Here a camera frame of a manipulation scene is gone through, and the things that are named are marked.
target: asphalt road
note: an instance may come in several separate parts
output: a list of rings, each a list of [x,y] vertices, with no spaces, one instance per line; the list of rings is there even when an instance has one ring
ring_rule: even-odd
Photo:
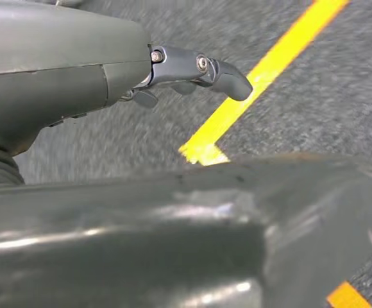
[[[137,21],[163,44],[197,49],[244,73],[306,0],[88,0],[85,10]],[[190,167],[177,149],[225,97],[158,93],[154,110],[122,103],[43,130],[17,161],[29,183]],[[352,1],[218,142],[231,159],[288,151],[372,160],[372,0]],[[372,259],[352,282],[372,303]]]

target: bolt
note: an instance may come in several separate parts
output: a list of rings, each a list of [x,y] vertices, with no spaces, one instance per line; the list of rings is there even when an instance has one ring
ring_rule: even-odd
[[[205,56],[198,56],[197,59],[198,69],[202,73],[205,73],[207,70],[207,59]]]
[[[163,55],[158,50],[152,51],[150,54],[150,57],[152,58],[152,62],[153,63],[161,62],[163,60]]]

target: screw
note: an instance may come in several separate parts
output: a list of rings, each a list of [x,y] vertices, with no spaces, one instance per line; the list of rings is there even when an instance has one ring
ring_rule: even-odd
[[[152,62],[153,63],[161,62],[163,60],[163,55],[158,50],[152,51],[150,54],[150,57],[152,58]]]
[[[198,69],[202,73],[207,70],[207,59],[205,56],[198,56],[196,59]]]

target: yellow painted line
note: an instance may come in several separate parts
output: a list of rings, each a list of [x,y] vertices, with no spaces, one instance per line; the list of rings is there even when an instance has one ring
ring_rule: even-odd
[[[346,281],[327,296],[327,300],[333,308],[372,308],[367,300]]]
[[[212,151],[207,152],[206,149],[215,146],[216,142],[241,114],[349,2],[349,0],[318,0],[312,4],[247,75],[253,88],[249,98],[245,101],[226,99],[179,151],[192,164],[200,162],[205,165],[207,161],[217,161],[216,157],[206,157],[207,153],[213,155]],[[220,155],[219,161],[226,158],[220,150],[217,152]]]

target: yellow road marking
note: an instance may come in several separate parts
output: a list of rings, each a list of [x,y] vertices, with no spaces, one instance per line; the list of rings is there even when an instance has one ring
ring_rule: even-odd
[[[226,99],[179,151],[192,164],[199,162],[206,166],[211,162],[228,161],[216,147],[216,142],[349,2],[318,0],[312,4],[247,75],[253,88],[249,98]]]
[[[333,308],[371,308],[371,306],[348,282],[343,282],[330,295],[327,302]]]

